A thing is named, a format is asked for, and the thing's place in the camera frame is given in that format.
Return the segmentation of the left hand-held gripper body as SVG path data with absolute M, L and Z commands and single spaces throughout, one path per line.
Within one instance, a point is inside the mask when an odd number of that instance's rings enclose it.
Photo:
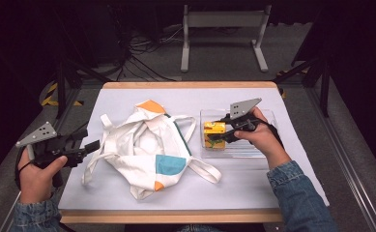
M 27 149 L 30 163 L 41 169 L 48 167 L 52 162 L 61 156 L 68 158 L 65 167 L 77 167 L 83 162 L 79 154 L 81 149 L 75 149 L 77 141 L 69 141 L 71 134 L 62 135 L 58 133 L 49 122 L 17 141 L 15 146 L 22 152 Z

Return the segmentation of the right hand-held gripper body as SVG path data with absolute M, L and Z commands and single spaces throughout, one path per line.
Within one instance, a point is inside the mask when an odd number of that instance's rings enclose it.
M 234 130 L 254 131 L 256 129 L 256 117 L 250 110 L 256 106 L 261 98 L 237 101 L 230 104 L 230 111 L 225 115 L 223 121 Z

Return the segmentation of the yellow drink carton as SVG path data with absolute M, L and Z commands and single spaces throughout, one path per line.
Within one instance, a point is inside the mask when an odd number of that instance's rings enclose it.
M 211 150 L 222 150 L 225 148 L 225 141 L 221 138 L 212 139 L 212 135 L 222 135 L 226 132 L 223 122 L 205 122 L 203 126 L 204 147 Z

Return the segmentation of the clear plastic tray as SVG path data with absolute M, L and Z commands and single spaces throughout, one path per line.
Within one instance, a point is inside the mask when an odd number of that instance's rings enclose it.
M 223 119 L 228 112 L 227 109 L 202 109 L 200 111 L 201 157 L 205 159 L 262 158 L 263 154 L 245 140 L 238 140 L 232 143 L 225 142 L 225 148 L 222 150 L 211 150 L 204 147 L 204 123 Z M 230 125 L 225 126 L 226 131 L 233 130 Z

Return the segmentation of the white tote bag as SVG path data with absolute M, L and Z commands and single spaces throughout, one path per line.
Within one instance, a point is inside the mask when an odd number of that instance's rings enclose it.
M 171 116 L 159 103 L 148 100 L 137 104 L 119 126 L 107 115 L 101 116 L 101 122 L 101 147 L 84 170 L 84 185 L 91 182 L 99 160 L 125 177 L 137 200 L 176 185 L 188 168 L 213 184 L 221 178 L 215 167 L 191 154 L 188 142 L 196 127 L 191 116 Z

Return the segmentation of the person's left hand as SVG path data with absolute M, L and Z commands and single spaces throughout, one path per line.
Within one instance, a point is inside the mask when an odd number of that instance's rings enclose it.
M 47 168 L 40 169 L 30 163 L 28 151 L 24 149 L 17 166 L 21 191 L 19 202 L 21 204 L 33 204 L 49 199 L 52 195 L 52 178 L 64 167 L 67 161 L 68 158 L 62 156 Z

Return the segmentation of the person's right hand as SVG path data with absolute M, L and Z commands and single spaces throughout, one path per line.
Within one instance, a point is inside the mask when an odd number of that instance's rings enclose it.
M 270 169 L 291 161 L 289 155 L 265 124 L 259 124 L 254 131 L 236 130 L 234 135 L 237 138 L 248 140 L 261 151 L 265 155 Z

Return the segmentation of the black tripod stand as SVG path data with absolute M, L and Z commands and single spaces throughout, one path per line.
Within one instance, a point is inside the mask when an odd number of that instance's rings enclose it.
M 78 89 L 82 85 L 82 78 L 77 71 L 82 71 L 101 83 L 109 82 L 109 79 L 102 74 L 93 71 L 86 65 L 80 64 L 69 58 L 63 57 L 57 62 L 57 97 L 58 97 L 58 113 L 56 118 L 60 119 L 68 107 L 66 94 L 66 84 L 73 89 Z
M 324 57 L 314 57 L 307 60 L 290 71 L 281 71 L 274 78 L 274 83 L 278 84 L 285 79 L 290 78 L 296 74 L 306 71 L 302 80 L 302 85 L 305 88 L 312 88 L 318 80 L 321 80 L 319 106 L 324 117 L 328 117 L 328 96 L 330 89 L 330 66 Z

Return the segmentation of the grey metal stand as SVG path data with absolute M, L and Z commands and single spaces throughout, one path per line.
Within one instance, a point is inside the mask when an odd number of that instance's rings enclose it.
M 184 5 L 183 32 L 184 43 L 181 58 L 181 71 L 188 71 L 189 63 L 189 29 L 190 28 L 211 28 L 211 27 L 254 27 L 258 28 L 258 35 L 251 45 L 258 62 L 259 69 L 266 73 L 269 68 L 265 60 L 261 44 L 271 15 L 271 5 L 263 10 L 257 11 L 235 11 L 235 12 L 195 12 Z

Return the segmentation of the person's legs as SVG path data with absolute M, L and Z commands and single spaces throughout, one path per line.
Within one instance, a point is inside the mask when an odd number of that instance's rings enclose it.
M 204 224 L 189 224 L 183 225 L 174 232 L 223 232 L 213 226 Z

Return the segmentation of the aluminium floor rail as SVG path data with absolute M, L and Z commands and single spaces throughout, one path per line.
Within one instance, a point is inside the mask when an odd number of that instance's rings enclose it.
M 345 150 L 339 136 L 329 117 L 325 117 L 320 106 L 318 94 L 310 88 L 305 89 L 306 94 L 314 107 L 318 118 L 323 125 L 327 136 L 330 138 L 331 144 L 335 152 L 335 158 L 341 168 L 341 171 L 352 191 L 355 200 L 357 201 L 364 219 L 369 226 L 371 232 L 376 232 L 376 210 L 370 200 L 367 191 L 358 176 L 353 163 L 350 161 L 347 151 Z

